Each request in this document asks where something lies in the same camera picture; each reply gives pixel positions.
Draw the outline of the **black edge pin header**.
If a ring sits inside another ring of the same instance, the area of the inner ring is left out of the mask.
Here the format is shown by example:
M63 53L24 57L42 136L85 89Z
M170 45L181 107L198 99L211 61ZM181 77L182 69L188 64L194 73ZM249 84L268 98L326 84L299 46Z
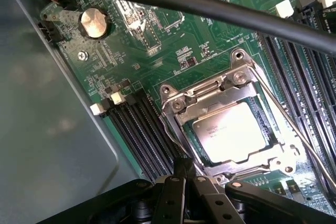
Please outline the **black edge pin header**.
M37 26L48 43L57 43L64 40L63 35L59 32L53 22L41 20Z

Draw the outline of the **silver CPU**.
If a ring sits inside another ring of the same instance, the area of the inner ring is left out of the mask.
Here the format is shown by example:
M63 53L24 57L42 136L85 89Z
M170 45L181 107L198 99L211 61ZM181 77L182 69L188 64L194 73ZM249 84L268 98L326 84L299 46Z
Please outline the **silver CPU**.
M243 162L270 147L247 102L205 115L192 123L192 129L212 164Z

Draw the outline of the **silver coin cell battery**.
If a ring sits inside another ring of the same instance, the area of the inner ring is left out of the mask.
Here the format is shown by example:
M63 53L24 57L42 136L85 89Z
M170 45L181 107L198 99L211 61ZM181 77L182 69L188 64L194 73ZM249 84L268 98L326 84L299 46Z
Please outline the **silver coin cell battery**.
M98 39L104 36L108 29L106 15L97 8L86 9L81 17L80 23L90 38Z

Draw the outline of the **grey metal PC case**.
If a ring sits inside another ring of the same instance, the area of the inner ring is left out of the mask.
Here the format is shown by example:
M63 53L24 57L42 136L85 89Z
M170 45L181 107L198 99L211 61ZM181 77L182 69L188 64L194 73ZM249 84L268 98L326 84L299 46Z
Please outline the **grey metal PC case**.
M35 224L139 178L31 17L0 0L0 224Z

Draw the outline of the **green motherboard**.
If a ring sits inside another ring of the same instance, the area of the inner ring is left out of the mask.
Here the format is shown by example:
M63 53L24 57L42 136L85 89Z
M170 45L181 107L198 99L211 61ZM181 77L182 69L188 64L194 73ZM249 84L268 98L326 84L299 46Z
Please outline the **green motherboard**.
M92 7L103 12L108 22L106 34L98 39L90 38L80 23L82 13ZM50 0L40 17L53 22L63 35L63 41L52 44L91 105L105 98L119 105L127 94L143 87L159 118L162 102L172 107L188 141L189 157L202 174L216 178L220 184L246 180L283 195L288 191L336 195L247 68L250 65L257 70L278 100L273 78L265 71L268 60L258 38L266 34L126 0ZM82 50L89 54L87 61L77 57ZM238 71L246 74L246 83L233 82ZM176 99L184 100L183 109L173 106ZM270 147L250 154L243 162L212 164L192 123L241 102L250 106Z

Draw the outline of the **left black memory slots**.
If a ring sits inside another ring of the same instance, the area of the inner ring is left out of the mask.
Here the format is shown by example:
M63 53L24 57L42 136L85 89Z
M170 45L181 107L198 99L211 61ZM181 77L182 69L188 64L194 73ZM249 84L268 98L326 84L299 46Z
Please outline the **left black memory slots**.
M130 96L119 105L105 98L101 103L145 177L155 181L173 173L171 147L167 145L163 126L147 98Z

